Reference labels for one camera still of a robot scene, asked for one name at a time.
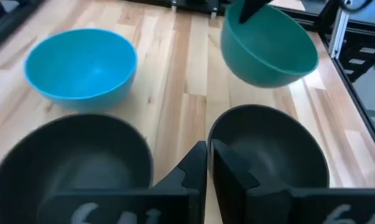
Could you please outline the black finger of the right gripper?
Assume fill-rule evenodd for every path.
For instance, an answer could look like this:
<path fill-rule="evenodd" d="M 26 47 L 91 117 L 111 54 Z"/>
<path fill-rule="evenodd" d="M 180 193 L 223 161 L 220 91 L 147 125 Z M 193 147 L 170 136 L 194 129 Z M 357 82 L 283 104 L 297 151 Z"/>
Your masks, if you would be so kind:
<path fill-rule="evenodd" d="M 270 3 L 271 0 L 244 0 L 241 14 L 239 17 L 239 23 L 246 23 L 256 12 L 258 12 L 266 4 Z"/>

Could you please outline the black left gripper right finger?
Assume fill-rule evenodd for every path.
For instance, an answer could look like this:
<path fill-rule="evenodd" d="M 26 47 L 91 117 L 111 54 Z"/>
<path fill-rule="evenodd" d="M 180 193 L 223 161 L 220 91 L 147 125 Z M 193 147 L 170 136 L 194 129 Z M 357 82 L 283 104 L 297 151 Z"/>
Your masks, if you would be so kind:
<path fill-rule="evenodd" d="M 214 139 L 213 181 L 224 223 L 375 223 L 375 189 L 293 188 Z"/>

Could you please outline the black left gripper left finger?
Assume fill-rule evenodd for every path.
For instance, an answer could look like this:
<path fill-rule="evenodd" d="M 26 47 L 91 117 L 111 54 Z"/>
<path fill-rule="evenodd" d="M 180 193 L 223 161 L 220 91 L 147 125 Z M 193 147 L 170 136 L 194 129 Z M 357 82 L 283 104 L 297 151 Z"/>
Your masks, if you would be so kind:
<path fill-rule="evenodd" d="M 128 190 L 71 190 L 47 199 L 39 223 L 202 223 L 206 142 L 198 141 L 154 187 Z"/>

